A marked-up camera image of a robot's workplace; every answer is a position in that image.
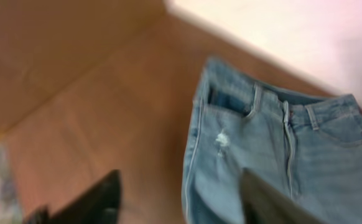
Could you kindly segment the light blue denim jeans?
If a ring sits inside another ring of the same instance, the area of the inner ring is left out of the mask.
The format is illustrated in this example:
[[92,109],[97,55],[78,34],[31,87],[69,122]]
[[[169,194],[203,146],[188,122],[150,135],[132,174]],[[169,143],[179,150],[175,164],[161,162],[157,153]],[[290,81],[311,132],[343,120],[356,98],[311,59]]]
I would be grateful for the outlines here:
[[188,223],[243,223],[249,169],[325,223],[362,223],[362,114],[354,96],[278,88],[209,58],[183,160]]

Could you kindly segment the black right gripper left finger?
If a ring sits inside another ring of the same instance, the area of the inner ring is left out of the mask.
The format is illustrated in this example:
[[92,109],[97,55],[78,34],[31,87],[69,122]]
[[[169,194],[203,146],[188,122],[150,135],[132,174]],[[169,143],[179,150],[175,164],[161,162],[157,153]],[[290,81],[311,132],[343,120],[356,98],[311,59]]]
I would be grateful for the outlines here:
[[121,207],[121,175],[112,170],[67,207],[51,214],[40,207],[25,224],[117,224]]

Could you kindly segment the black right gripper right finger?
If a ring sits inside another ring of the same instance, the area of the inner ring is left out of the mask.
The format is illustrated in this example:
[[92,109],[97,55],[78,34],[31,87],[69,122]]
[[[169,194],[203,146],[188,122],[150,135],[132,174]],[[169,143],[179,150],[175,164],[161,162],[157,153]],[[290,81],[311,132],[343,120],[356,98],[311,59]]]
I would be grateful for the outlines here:
[[249,169],[243,170],[239,192],[246,223],[321,224]]

